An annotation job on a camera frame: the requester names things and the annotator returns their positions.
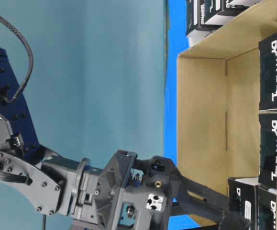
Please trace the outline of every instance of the wire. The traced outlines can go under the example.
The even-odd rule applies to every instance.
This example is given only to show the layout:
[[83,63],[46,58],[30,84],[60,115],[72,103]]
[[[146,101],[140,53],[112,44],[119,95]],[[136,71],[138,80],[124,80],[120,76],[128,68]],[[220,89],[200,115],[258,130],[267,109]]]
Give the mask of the wire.
[[31,184],[31,179],[28,176],[15,175],[8,172],[3,172],[3,165],[0,163],[0,180],[11,183]]
[[13,95],[12,99],[9,100],[5,96],[2,97],[5,100],[6,103],[12,103],[14,100],[17,99],[19,94],[21,94],[24,91],[26,85],[28,84],[28,81],[30,79],[30,76],[31,76],[31,73],[32,73],[32,70],[33,70],[34,58],[33,58],[33,53],[32,53],[32,50],[30,48],[30,45],[27,42],[27,40],[24,38],[24,36],[11,23],[9,23],[7,20],[5,20],[1,15],[0,15],[0,23],[5,25],[9,30],[11,30],[19,38],[19,40],[24,45],[24,47],[27,51],[27,54],[28,54],[28,58],[29,58],[28,72],[27,72],[25,78],[23,79],[22,83],[20,84],[18,90]]
[[46,230],[46,215],[43,215],[43,230]]

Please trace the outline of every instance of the blue wall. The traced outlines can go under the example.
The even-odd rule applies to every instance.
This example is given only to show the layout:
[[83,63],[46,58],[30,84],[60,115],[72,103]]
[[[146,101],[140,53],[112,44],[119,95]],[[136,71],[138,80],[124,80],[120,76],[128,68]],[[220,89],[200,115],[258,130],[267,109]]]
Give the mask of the blue wall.
[[[163,154],[164,1],[12,0],[0,14],[35,57],[26,100],[39,140],[65,157],[103,167],[119,148]],[[0,25],[0,46],[21,81],[27,56]],[[48,218],[66,230],[71,218]],[[0,184],[0,229],[39,230],[41,215]]]

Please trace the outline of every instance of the dynamixel box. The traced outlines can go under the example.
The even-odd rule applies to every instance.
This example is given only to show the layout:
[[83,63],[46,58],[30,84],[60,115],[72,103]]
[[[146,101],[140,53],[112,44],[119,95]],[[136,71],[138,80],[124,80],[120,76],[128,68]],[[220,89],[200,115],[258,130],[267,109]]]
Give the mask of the dynamixel box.
[[277,113],[260,114],[261,152],[259,183],[277,188]]
[[277,110],[277,34],[259,43],[261,62],[260,111]]
[[205,0],[187,0],[187,37],[202,38],[220,25],[205,24]]
[[275,230],[277,228],[277,191],[258,188],[258,229]]
[[260,0],[230,0],[230,4],[233,5],[243,5],[243,6],[253,6]]
[[205,0],[205,24],[225,25],[246,9],[243,5],[230,4],[229,0]]
[[251,220],[249,230],[257,230],[258,213],[258,177],[228,179],[230,194],[230,211],[237,212]]

